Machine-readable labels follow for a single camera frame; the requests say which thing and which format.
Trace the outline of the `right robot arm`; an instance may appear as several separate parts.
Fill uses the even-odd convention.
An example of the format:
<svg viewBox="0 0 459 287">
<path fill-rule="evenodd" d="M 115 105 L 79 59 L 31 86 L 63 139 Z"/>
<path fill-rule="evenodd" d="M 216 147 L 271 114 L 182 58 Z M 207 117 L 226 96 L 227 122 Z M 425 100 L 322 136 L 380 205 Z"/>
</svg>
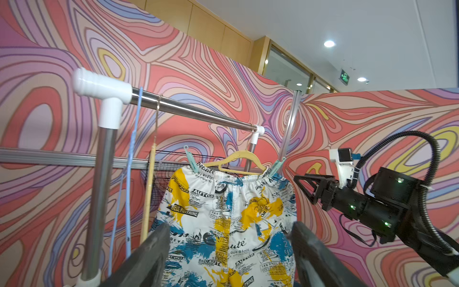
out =
<svg viewBox="0 0 459 287">
<path fill-rule="evenodd" d="M 357 192 L 359 174 L 364 164 L 393 141 L 415 136 L 431 148 L 430 163 L 423 180 L 385 167 L 364 184 L 370 193 Z M 427 194 L 441 159 L 437 140 L 421 131 L 399 132 L 377 143 L 366 154 L 354 154 L 350 148 L 331 149 L 330 160 L 337 165 L 338 176 L 304 174 L 294 176 L 294 183 L 311 204 L 322 209 L 339 210 L 342 216 L 370 228 L 374 240 L 382 244 L 399 238 L 453 285 L 459 284 L 459 244 L 437 229 L 427 211 Z"/>
</svg>

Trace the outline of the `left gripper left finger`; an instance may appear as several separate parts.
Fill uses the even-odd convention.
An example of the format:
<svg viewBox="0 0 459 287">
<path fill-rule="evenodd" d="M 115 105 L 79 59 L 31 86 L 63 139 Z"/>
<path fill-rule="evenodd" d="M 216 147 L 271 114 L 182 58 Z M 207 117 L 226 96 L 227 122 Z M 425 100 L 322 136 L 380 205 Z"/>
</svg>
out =
<svg viewBox="0 0 459 287">
<path fill-rule="evenodd" d="M 170 226 L 160 225 L 102 287 L 160 287 L 170 248 Z"/>
</svg>

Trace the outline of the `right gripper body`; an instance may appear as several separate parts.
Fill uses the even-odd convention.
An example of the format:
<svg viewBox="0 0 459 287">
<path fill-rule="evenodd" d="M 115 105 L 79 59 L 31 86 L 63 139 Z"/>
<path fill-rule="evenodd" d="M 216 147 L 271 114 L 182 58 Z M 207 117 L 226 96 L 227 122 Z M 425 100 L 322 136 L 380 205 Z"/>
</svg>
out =
<svg viewBox="0 0 459 287">
<path fill-rule="evenodd" d="M 336 209 L 348 219 L 359 219 L 368 203 L 368 197 L 348 187 L 339 188 L 338 183 L 329 182 L 322 193 L 322 209 Z"/>
</svg>

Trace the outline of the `green clothespin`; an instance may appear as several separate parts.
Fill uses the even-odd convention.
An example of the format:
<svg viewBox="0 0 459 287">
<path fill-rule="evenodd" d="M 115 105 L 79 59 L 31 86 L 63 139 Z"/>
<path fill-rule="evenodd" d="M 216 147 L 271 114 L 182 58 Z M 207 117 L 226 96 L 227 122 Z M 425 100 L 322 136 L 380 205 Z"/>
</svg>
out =
<svg viewBox="0 0 459 287">
<path fill-rule="evenodd" d="M 185 145 L 184 146 L 184 150 L 185 150 L 185 155 L 186 155 L 186 158 L 188 160 L 188 163 L 189 163 L 189 165 L 190 165 L 190 167 L 191 167 L 191 169 L 192 169 L 192 171 L 194 173 L 199 173 L 199 168 L 198 168 L 197 163 L 196 163 L 196 161 L 194 159 L 194 156 L 193 156 L 192 153 L 189 152 L 188 149 L 189 149 L 189 146 Z"/>
<path fill-rule="evenodd" d="M 268 175 L 269 178 L 273 178 L 276 173 L 282 168 L 284 162 L 286 161 L 286 157 L 282 157 L 281 160 L 276 160 L 276 162 L 271 167 L 271 171 Z"/>
</svg>

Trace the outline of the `light blue wire hanger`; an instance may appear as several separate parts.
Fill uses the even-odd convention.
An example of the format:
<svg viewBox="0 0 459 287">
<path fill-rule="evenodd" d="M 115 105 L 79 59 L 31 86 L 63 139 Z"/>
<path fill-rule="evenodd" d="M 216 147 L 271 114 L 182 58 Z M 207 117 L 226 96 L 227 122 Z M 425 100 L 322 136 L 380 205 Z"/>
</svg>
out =
<svg viewBox="0 0 459 287">
<path fill-rule="evenodd" d="M 129 145 L 129 154 L 127 159 L 126 168 L 123 169 L 121 174 L 121 182 L 120 182 L 120 190 L 118 192 L 118 199 L 117 199 L 117 207 L 116 207 L 116 214 L 114 219 L 114 226 L 111 233 L 111 246 L 109 249 L 109 261 L 108 261 L 108 276 L 112 275 L 113 272 L 113 252 L 115 247 L 115 236 L 116 236 L 116 229 L 118 226 L 118 216 L 120 210 L 120 200 L 121 200 L 121 192 L 123 187 L 123 182 L 126 179 L 126 202 L 125 202 L 125 217 L 126 217 L 126 259 L 131 256 L 131 211 L 130 211 L 130 191 L 131 191 L 131 169 L 132 163 L 134 158 L 134 149 L 136 143 L 136 135 L 137 129 L 139 124 L 139 117 L 141 112 L 141 103 L 142 103 L 142 96 L 143 96 L 143 88 L 139 89 L 138 99 L 137 99 L 137 110 L 136 110 L 136 117 L 135 117 L 135 125 L 134 129 L 131 133 L 130 137 L 130 145 Z"/>
</svg>

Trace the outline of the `printed white blue yellow shorts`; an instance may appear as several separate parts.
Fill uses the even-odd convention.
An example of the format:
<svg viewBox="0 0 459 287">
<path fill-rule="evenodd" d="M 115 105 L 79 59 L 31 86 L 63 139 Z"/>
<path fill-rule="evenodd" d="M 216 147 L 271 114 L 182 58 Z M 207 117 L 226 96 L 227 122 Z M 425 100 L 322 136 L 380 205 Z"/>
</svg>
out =
<svg viewBox="0 0 459 287">
<path fill-rule="evenodd" d="M 280 175 L 237 177 L 198 164 L 171 177 L 152 228 L 170 227 L 164 287 L 291 287 L 295 191 Z"/>
</svg>

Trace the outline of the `yellow hanger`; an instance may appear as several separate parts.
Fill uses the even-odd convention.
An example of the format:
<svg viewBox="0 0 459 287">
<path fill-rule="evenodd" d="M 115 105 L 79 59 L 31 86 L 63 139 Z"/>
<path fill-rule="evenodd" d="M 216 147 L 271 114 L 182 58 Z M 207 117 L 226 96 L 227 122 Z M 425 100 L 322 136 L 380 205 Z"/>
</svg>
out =
<svg viewBox="0 0 459 287">
<path fill-rule="evenodd" d="M 252 132 L 247 149 L 235 151 L 222 160 L 205 163 L 204 166 L 208 168 L 216 167 L 221 172 L 240 175 L 263 174 L 267 168 L 255 154 L 255 148 L 259 137 L 265 133 L 265 128 L 259 125 L 255 125 L 255 128 L 256 130 Z"/>
<path fill-rule="evenodd" d="M 142 227 L 141 227 L 141 240 L 140 244 L 142 245 L 146 241 L 149 233 L 149 218 L 151 213 L 151 195 L 153 192 L 153 180 L 154 180 L 154 166 L 155 166 L 155 155 L 157 150 L 157 132 L 158 132 L 158 116 L 160 112 L 160 102 L 163 96 L 160 95 L 157 100 L 157 107 L 155 112 L 155 130 L 153 133 L 154 140 L 151 146 L 149 153 L 149 162 L 148 162 L 148 173 L 145 189 L 145 201 L 143 206 L 142 214 Z"/>
</svg>

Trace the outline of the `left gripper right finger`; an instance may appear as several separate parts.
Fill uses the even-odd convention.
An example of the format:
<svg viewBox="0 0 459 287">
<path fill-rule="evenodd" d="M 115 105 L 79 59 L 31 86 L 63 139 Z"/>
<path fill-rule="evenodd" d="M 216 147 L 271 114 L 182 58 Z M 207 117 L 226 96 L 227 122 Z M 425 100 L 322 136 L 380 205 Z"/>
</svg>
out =
<svg viewBox="0 0 459 287">
<path fill-rule="evenodd" d="M 365 286 L 302 222 L 293 224 L 290 241 L 301 286 Z"/>
</svg>

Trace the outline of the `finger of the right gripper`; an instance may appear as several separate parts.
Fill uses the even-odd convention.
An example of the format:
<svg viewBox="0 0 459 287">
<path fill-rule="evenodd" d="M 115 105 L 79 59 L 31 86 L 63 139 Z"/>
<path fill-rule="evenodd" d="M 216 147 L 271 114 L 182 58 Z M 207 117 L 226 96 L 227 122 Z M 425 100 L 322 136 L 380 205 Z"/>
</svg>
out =
<svg viewBox="0 0 459 287">
<path fill-rule="evenodd" d="M 317 204 L 328 185 L 328 176 L 315 174 L 295 175 L 294 183 L 311 204 Z"/>
</svg>

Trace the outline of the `yellow hanger front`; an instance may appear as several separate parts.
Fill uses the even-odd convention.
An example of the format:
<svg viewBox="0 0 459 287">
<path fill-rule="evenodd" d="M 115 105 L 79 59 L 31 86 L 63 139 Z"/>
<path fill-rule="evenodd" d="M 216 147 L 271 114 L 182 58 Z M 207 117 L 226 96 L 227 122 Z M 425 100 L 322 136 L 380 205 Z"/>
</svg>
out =
<svg viewBox="0 0 459 287">
<path fill-rule="evenodd" d="M 208 168 L 216 167 L 221 172 L 240 175 L 263 174 L 267 168 L 255 154 L 255 148 L 259 137 L 265 133 L 265 128 L 259 125 L 255 125 L 255 128 L 256 130 L 252 132 L 247 149 L 235 151 L 222 160 L 205 163 L 204 166 Z"/>
</svg>

